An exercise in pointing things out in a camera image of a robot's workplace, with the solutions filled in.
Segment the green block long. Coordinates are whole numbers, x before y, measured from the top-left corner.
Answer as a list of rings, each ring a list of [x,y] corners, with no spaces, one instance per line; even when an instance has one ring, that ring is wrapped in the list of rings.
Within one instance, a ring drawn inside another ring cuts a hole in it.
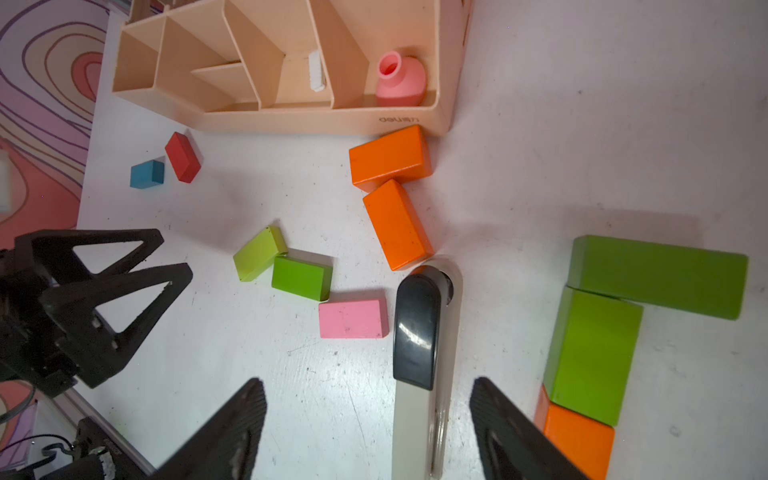
[[[573,241],[567,285],[624,300],[736,320],[744,254],[584,235]]]

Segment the orange block front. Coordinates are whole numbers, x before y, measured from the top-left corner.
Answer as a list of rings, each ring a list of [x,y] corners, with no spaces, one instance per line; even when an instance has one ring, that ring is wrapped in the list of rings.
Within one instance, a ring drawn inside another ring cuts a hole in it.
[[[589,479],[606,478],[615,437],[612,427],[553,403],[544,386],[534,424]]]

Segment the green block carried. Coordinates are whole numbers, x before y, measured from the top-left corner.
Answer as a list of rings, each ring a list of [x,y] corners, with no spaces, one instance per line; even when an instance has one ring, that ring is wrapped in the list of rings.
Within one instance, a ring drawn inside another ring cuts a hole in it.
[[[564,288],[543,376],[549,399],[617,426],[643,313],[637,304]]]

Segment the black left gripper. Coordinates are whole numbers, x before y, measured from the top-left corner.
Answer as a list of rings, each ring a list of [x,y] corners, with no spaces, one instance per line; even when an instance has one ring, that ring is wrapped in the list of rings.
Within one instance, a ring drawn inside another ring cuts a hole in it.
[[[96,273],[74,252],[131,242],[138,245]],[[1,251],[1,380],[53,398],[76,385],[75,373],[95,388],[124,370],[193,278],[186,263],[129,272],[163,243],[154,228],[16,238],[13,251]],[[48,289],[51,282],[62,286]]]

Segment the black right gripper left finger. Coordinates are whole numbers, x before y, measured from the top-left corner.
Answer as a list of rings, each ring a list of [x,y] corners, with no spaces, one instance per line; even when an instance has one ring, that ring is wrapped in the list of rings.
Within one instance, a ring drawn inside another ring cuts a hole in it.
[[[251,378],[151,477],[249,479],[266,413],[263,382]]]

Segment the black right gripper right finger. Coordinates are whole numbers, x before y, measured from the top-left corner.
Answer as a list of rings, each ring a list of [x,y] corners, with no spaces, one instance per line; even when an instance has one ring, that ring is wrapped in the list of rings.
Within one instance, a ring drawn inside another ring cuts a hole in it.
[[[487,479],[587,479],[489,378],[474,381],[469,408]]]

